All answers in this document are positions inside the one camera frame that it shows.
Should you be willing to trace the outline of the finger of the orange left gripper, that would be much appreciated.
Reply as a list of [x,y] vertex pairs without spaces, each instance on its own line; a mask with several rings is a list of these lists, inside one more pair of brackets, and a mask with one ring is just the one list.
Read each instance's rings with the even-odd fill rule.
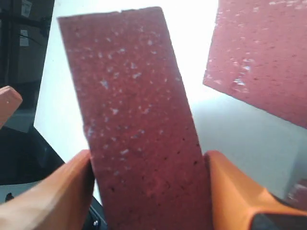
[[7,120],[18,109],[23,99],[21,95],[11,86],[0,89],[0,127],[2,128]]

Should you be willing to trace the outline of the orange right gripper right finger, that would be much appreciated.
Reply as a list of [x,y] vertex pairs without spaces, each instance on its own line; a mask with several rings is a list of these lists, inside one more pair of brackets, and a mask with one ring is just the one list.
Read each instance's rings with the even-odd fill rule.
[[305,230],[306,211],[278,201],[225,155],[205,153],[210,168],[212,218],[216,230]]

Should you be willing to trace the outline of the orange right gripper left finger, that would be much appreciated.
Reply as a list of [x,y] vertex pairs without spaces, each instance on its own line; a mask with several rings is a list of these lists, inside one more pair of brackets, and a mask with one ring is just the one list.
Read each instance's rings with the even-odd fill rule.
[[80,230],[92,201],[94,174],[82,150],[40,183],[0,206],[2,230]]

